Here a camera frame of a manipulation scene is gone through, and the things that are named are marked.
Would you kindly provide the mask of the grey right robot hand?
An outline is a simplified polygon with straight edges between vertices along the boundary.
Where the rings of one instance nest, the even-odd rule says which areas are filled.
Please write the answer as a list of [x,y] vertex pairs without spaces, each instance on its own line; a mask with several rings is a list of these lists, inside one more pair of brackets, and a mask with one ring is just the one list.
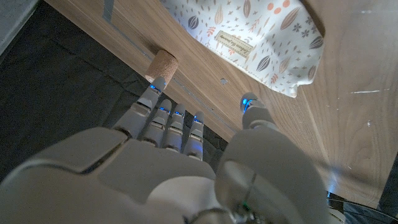
[[1,182],[2,223],[327,223],[310,158],[252,93],[217,169],[203,160],[204,115],[160,100],[156,78],[110,129],[50,146]]

